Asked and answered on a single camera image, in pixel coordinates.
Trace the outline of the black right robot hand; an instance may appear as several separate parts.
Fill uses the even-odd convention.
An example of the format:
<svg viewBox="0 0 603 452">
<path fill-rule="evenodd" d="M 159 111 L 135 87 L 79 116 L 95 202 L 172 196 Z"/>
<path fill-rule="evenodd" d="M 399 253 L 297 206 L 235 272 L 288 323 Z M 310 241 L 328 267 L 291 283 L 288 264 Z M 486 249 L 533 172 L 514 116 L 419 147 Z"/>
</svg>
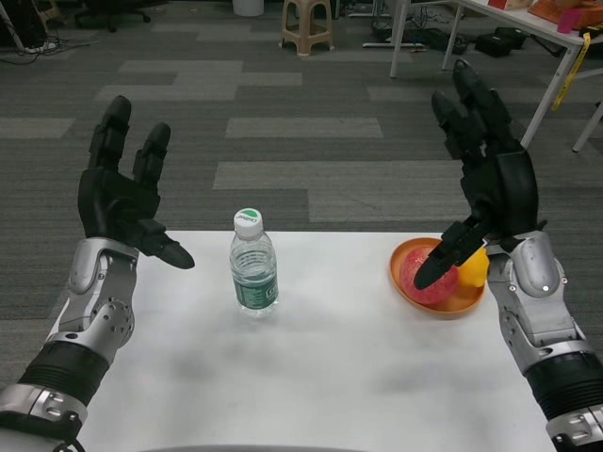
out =
<svg viewBox="0 0 603 452">
<path fill-rule="evenodd" d="M 453 64 L 452 79 L 464 111 L 440 90 L 432 95 L 432 111 L 448 153 L 462 162 L 460 184 L 470 215 L 442 233 L 414 277 L 418 289 L 464 264 L 484 241 L 517 243 L 519 235 L 542 225 L 534 168 L 513 135 L 512 118 L 498 92 L 462 58 Z"/>
</svg>

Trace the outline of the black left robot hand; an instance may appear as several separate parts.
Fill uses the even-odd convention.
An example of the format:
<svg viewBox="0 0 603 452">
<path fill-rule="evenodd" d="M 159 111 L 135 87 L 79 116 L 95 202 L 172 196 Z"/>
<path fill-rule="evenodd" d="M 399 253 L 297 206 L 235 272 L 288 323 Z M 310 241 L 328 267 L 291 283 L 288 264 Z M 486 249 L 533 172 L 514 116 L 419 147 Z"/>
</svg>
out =
<svg viewBox="0 0 603 452">
<path fill-rule="evenodd" d="M 112 239 L 170 266 L 191 269 L 192 256 L 155 220 L 171 128 L 164 122 L 156 124 L 136 153 L 132 176 L 119 171 L 131 111 L 130 100 L 116 96 L 92 134 L 90 160 L 77 196 L 85 235 Z"/>
</svg>

